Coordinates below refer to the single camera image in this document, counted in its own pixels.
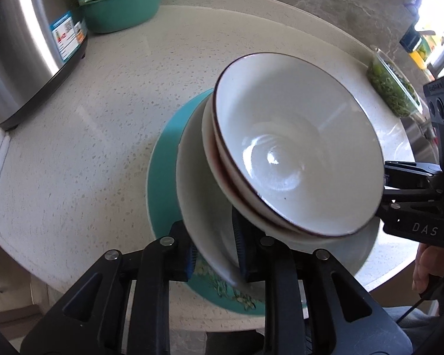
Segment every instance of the white plate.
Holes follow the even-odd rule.
[[[263,298],[263,284],[247,284],[240,275],[231,225],[232,204],[218,186],[205,158],[201,128],[206,102],[195,109],[178,147],[176,191],[183,221],[197,249],[221,278],[255,298]],[[378,227],[379,218],[373,218],[357,234],[329,239],[316,248],[326,248],[355,274],[375,243]],[[296,247],[295,243],[284,242]]]
[[[313,235],[361,229],[383,193],[377,135],[352,94],[317,66],[279,53],[231,63],[214,91],[217,148],[249,204],[260,199]]]

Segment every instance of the stainless steel appliance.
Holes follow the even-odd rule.
[[[83,57],[78,0],[0,0],[0,127],[19,124]]]

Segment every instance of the person's hand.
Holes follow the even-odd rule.
[[[413,290],[423,293],[429,283],[429,274],[444,276],[444,248],[420,243],[413,272]]]

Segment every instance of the teal bowl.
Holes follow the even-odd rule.
[[[161,0],[79,0],[86,25],[94,33],[110,33],[150,20]]]

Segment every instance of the kitchen countertop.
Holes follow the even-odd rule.
[[[0,179],[3,249],[64,292],[108,249],[145,247],[154,239],[146,171],[160,131],[224,66],[256,51],[290,53],[331,73],[369,116],[385,159],[413,161],[401,123],[366,81],[369,51],[357,40],[273,0],[163,0],[149,22],[91,37],[71,76],[12,131]],[[356,278],[372,290],[416,248],[380,232]],[[170,286],[172,328],[245,330],[263,321]]]

